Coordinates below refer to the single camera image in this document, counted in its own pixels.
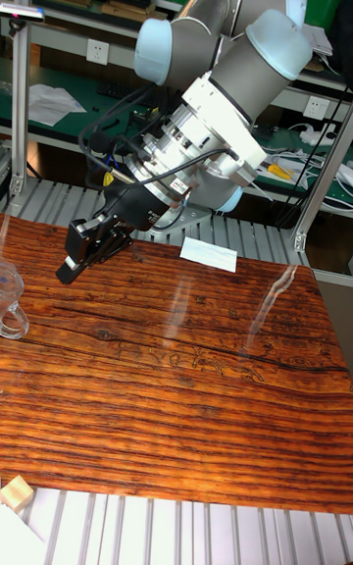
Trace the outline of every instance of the yellow tool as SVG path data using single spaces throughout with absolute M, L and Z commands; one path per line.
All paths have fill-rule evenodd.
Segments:
M 110 185 L 112 181 L 114 181 L 114 177 L 111 173 L 109 173 L 109 171 L 107 171 L 103 178 L 103 185 Z
M 289 173 L 292 173 L 292 171 L 289 172 L 285 171 L 278 164 L 271 164 L 268 167 L 268 171 L 269 173 L 273 173 L 274 175 L 276 175 L 276 177 L 281 177 L 283 180 L 291 179 L 291 175 Z

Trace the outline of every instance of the wood grain surface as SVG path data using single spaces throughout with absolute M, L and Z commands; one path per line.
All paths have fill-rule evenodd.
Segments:
M 4 482 L 353 512 L 352 385 L 310 269 L 275 300 L 283 265 L 137 242 L 63 286 L 65 236 L 9 226 L 30 328 L 0 338 Z

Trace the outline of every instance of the electrical outlet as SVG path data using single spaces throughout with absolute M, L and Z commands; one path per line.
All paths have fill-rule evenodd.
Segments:
M 307 106 L 303 112 L 303 116 L 308 118 L 316 118 L 321 121 L 325 117 L 328 110 L 329 100 L 327 98 L 319 98 L 319 96 L 310 96 Z
M 108 64 L 109 44 L 106 42 L 98 42 L 96 39 L 89 39 L 87 42 L 87 62 L 94 62 L 94 64 Z

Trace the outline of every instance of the glass mug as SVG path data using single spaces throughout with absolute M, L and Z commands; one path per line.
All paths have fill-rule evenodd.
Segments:
M 0 336 L 22 338 L 28 332 L 29 321 L 19 304 L 24 290 L 24 281 L 16 267 L 0 258 Z

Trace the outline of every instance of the aluminum frame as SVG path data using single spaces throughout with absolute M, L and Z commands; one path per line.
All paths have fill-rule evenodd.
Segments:
M 18 5 L 29 6 L 31 0 L 14 0 L 14 2 Z M 26 181 L 29 41 L 30 24 L 26 24 L 14 37 L 12 178 L 10 183 L 10 191 L 13 194 L 20 194 Z
M 305 207 L 298 219 L 291 237 L 294 240 L 294 249 L 299 253 L 305 251 L 308 231 L 312 225 L 321 205 L 328 193 L 342 160 L 348 151 L 353 136 L 353 103 L 350 105 L 346 118 L 338 136 L 330 150 L 326 162 L 315 181 L 314 189 L 305 203 Z

